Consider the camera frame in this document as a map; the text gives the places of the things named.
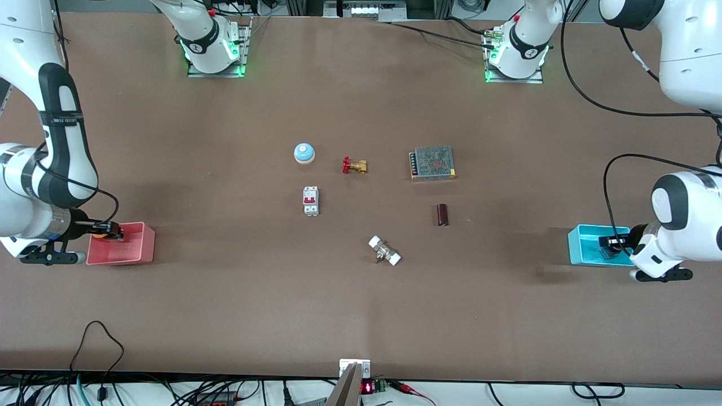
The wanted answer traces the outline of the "pink plastic box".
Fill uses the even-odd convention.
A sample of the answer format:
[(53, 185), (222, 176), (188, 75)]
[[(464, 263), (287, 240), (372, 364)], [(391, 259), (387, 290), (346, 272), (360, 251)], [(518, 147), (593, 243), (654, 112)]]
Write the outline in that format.
[(91, 237), (86, 264), (89, 266), (126, 266), (149, 264), (155, 257), (155, 231), (146, 223), (122, 223), (122, 240)]

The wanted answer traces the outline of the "cyan plastic box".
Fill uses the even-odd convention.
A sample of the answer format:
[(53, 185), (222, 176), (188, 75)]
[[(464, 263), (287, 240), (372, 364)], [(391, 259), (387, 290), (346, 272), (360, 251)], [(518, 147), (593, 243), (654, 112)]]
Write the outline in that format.
[(633, 267), (624, 252), (611, 252), (600, 244), (601, 237), (614, 237), (612, 226), (578, 224), (567, 235), (570, 264), (590, 267)]

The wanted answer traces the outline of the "metal mesh power supply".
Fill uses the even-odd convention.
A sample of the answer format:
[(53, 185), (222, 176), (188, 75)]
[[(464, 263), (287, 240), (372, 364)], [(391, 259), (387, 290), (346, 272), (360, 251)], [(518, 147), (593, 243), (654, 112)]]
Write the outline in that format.
[(416, 147), (408, 154), (412, 182), (445, 182), (456, 178), (453, 149), (449, 145)]

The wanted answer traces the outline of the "silver valve white caps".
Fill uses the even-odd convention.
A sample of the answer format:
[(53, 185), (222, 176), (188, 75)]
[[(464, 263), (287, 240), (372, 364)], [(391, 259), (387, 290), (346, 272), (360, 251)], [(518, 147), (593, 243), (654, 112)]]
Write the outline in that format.
[(393, 249), (389, 245), (389, 242), (379, 236), (373, 236), (369, 240), (368, 245), (376, 253), (376, 264), (380, 264), (381, 262), (388, 262), (390, 265), (395, 266), (399, 264), (400, 260), (402, 260), (402, 256), (400, 256), (399, 252)]

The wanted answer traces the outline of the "red alligator clip lead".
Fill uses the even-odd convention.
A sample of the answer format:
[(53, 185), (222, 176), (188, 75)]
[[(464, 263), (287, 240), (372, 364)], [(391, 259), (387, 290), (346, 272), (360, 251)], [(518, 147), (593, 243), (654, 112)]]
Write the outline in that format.
[(417, 398), (425, 399), (431, 404), (431, 406), (437, 406), (437, 404), (431, 398), (415, 390), (412, 386), (392, 379), (387, 379), (386, 383), (388, 386), (390, 386), (390, 388), (400, 391), (400, 393), (403, 393), (404, 395), (416, 396)]

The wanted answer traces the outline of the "grey control box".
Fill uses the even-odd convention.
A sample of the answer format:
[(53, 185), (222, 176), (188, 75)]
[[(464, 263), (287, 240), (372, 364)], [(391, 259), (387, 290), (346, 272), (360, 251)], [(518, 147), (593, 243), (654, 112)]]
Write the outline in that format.
[(364, 18), (366, 20), (407, 20), (406, 0), (323, 0), (324, 17)]

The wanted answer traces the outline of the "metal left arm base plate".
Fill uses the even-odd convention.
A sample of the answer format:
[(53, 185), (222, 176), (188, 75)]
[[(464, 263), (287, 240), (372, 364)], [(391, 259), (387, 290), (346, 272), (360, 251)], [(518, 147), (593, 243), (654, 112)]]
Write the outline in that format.
[(507, 39), (506, 32), (485, 31), (481, 36), (484, 49), (485, 82), (542, 84), (542, 66), (550, 49), (548, 43), (530, 47)]

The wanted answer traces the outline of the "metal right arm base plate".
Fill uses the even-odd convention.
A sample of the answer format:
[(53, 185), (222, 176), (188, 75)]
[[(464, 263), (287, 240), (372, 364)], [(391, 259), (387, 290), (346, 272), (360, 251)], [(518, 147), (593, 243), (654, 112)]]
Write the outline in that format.
[(245, 75), (250, 46), (251, 27), (225, 21), (219, 28), (219, 36), (206, 48), (204, 54), (188, 53), (187, 77), (189, 78), (240, 78)]

